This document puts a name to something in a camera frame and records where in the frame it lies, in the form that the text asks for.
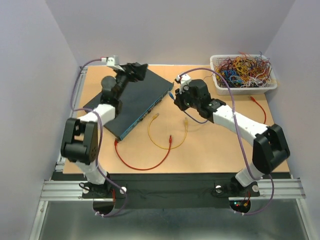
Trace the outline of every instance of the plastic basket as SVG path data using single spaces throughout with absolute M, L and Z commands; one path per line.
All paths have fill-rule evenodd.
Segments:
M 235 59 L 236 57 L 241 57 L 241 54 L 232 54 L 232 55 L 213 55 L 210 57 L 210 67 L 212 70 L 215 70 L 215 67 L 218 66 L 223 60 L 227 58 Z M 250 54 L 252 57 L 260 57 L 260 54 Z M 216 75 L 212 75 L 214 85 L 216 87 L 216 93 L 218 95 L 229 95 L 229 91 L 226 87 L 218 86 Z M 231 87 L 231 92 L 233 95 L 257 95 L 264 94 L 266 91 L 276 89 L 277 79 L 273 70 L 271 70 L 270 78 L 272 80 L 272 84 L 268 87 L 243 87 L 243 88 L 235 88 Z

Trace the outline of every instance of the gray floor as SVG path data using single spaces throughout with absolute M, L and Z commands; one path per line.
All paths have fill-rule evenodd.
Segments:
M 260 208 L 265 201 L 253 202 Z M 91 202 L 51 202 L 41 240 L 307 240 L 295 200 L 274 200 L 264 212 L 240 216 L 228 209 L 124 210 L 94 215 Z

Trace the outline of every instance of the tabletop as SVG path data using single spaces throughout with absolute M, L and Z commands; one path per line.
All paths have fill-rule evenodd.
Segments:
M 178 74 L 207 65 L 150 65 L 148 69 L 164 79 L 173 82 Z M 112 69 L 106 66 L 88 67 L 79 107 L 83 107 L 101 91 L 101 80 L 105 76 L 115 76 Z M 204 79 L 212 98 L 218 98 L 229 106 L 232 105 L 229 95 L 217 95 L 212 74 L 209 71 L 198 70 L 189 73 L 192 79 Z M 266 124 L 272 125 L 273 118 L 264 94 L 255 95 L 256 101 L 266 112 Z M 263 123 L 264 113 L 254 103 L 249 95 L 235 95 L 235 110 L 246 117 Z M 197 120 L 203 122 L 195 109 L 187 112 Z M 154 145 L 148 136 L 148 124 L 155 114 L 159 116 L 152 122 L 150 133 L 154 141 L 164 147 L 169 146 L 169 136 L 172 135 L 172 147 L 179 144 L 185 135 L 184 120 L 187 117 L 174 105 L 167 95 L 164 99 L 131 130 L 131 132 L 117 145 L 120 156 L 135 168 L 150 168 L 158 164 L 167 154 L 167 150 Z M 110 173 L 237 173 L 245 162 L 241 153 L 237 136 L 230 130 L 207 122 L 199 124 L 187 117 L 188 129 L 185 141 L 178 148 L 172 149 L 165 161 L 155 169 L 138 171 L 125 166 L 115 151 L 115 136 L 103 128 L 103 140 L 99 154 L 99 162 L 103 169 Z M 252 147 L 243 140 L 248 160 L 252 159 Z M 287 161 L 279 165 L 274 172 L 289 172 Z M 81 170 L 72 162 L 66 160 L 64 174 L 78 174 Z

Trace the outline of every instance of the blue cable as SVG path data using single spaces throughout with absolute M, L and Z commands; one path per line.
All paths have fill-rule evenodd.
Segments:
M 175 100 L 174 95 L 169 91 L 168 92 L 170 98 L 173 99 L 173 101 Z M 197 119 L 195 119 L 193 116 L 191 116 L 189 113 L 187 113 L 186 111 L 183 111 L 189 118 L 191 118 L 192 120 L 194 120 L 195 122 L 197 122 L 198 124 L 205 124 L 206 122 L 208 122 L 208 120 L 205 121 L 198 121 Z

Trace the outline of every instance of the white wall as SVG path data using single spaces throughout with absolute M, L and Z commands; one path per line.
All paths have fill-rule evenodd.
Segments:
M 318 0 L 296 0 L 265 53 L 280 83 L 267 95 L 269 106 L 285 130 L 291 150 L 288 164 L 301 178 L 316 227 L 320 226 L 319 9 Z
M 44 0 L 0 7 L 0 239 L 29 239 L 77 64 Z
M 264 52 L 295 0 L 46 0 L 81 64 L 208 64 L 214 54 Z

